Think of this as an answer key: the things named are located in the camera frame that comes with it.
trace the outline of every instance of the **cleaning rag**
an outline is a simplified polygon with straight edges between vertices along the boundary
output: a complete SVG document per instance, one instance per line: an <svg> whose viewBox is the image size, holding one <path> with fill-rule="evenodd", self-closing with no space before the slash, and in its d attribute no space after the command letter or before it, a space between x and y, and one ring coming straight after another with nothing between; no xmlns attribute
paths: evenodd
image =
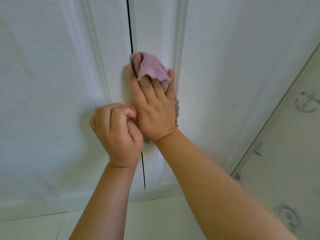
<svg viewBox="0 0 320 240"><path fill-rule="evenodd" d="M131 55L131 61L133 63L134 56L140 54L142 56L142 62L140 66L140 72L137 74L137 80L140 81L141 78L145 75L148 75L151 79L157 79L160 81L160 83L163 86L164 91L167 91L168 85L171 81L171 78L168 76L168 71L164 67L164 65L161 63L161 61L146 52L137 52L135 54ZM177 99L177 96L174 99L174 109L176 113L176 126L178 127L177 118L179 116L179 100ZM149 143L150 140L143 136L143 141L145 143Z"/></svg>

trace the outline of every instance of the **white tile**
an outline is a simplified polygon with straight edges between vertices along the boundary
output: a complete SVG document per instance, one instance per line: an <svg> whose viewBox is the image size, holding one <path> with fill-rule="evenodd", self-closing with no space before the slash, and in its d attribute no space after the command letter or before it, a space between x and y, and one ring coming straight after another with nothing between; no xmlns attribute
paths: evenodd
<svg viewBox="0 0 320 240"><path fill-rule="evenodd" d="M56 240L65 213L0 222L1 240Z"/></svg>
<svg viewBox="0 0 320 240"><path fill-rule="evenodd" d="M66 213L66 218L61 227L57 240L68 240L72 231L78 223L83 210Z"/></svg>

